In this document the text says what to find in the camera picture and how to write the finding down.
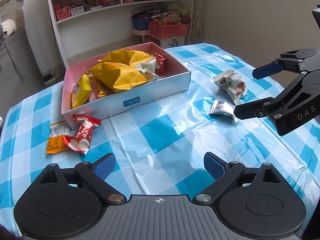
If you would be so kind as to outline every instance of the open box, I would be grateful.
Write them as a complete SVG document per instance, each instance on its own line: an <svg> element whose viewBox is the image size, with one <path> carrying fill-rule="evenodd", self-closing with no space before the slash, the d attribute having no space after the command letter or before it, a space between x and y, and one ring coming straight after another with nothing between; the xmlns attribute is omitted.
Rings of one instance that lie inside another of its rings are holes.
<svg viewBox="0 0 320 240"><path fill-rule="evenodd" d="M166 58L165 73L154 82L112 94L72 109L71 92L74 85L85 72L99 63L99 59L104 58L110 52L71 65L67 68L64 78L61 114L72 130L78 128L78 125L72 120L74 114L85 114L105 119L137 106L188 90L191 72L156 44L149 42L127 47L126 49L141 50L149 53L155 52L164 56Z"/></svg>

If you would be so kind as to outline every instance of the wall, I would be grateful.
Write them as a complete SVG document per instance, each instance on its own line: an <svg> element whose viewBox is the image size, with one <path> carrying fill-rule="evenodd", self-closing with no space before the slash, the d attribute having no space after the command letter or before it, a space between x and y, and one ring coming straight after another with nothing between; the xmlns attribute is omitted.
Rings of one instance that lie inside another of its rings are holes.
<svg viewBox="0 0 320 240"><path fill-rule="evenodd" d="M28 40L41 72L44 74L52 68L60 68L48 1L25 0L23 12Z"/></svg>
<svg viewBox="0 0 320 240"><path fill-rule="evenodd" d="M204 42L239 56L254 67L284 51L320 48L312 10L320 0L204 0ZM272 76L287 86L296 74Z"/></svg>

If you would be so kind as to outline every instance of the checkered tablecloth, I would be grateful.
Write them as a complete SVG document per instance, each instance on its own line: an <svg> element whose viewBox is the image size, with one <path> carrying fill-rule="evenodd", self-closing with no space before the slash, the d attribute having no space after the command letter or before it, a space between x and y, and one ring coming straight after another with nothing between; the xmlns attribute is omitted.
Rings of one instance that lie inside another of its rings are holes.
<svg viewBox="0 0 320 240"><path fill-rule="evenodd" d="M10 109L0 138L0 223L17 231L13 207L48 163L69 168L113 152L116 169L106 181L127 197L193 197L213 182L203 165L207 151L247 167L273 163L304 201L309 221L320 196L319 125L310 121L280 137L266 118L234 124L221 115L209 116L215 98L230 101L212 81L225 70L243 76L248 87L244 102L275 97L283 88L271 78L253 79L253 67L217 46L202 43L167 51L192 71L189 90L103 120L93 132L87 156L72 151L45 154L49 124L62 120L63 82Z"/></svg>

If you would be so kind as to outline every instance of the stack of books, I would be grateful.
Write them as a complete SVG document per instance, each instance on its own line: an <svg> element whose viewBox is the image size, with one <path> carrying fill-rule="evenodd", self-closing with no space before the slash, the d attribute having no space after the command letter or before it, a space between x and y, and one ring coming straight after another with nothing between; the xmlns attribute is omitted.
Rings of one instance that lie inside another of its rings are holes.
<svg viewBox="0 0 320 240"><path fill-rule="evenodd" d="M12 19L17 25L17 30L24 28L23 2L24 0L0 0L1 22Z"/></svg>

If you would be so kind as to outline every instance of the blue label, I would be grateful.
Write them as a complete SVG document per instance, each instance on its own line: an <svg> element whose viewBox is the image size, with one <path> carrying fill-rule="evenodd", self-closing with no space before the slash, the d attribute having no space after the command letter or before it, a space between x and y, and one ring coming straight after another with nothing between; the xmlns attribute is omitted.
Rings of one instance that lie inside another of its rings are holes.
<svg viewBox="0 0 320 240"><path fill-rule="evenodd" d="M136 103L139 103L139 102L140 102L140 97L131 98L129 100L123 101L123 106L127 107L127 106L134 105Z"/></svg>

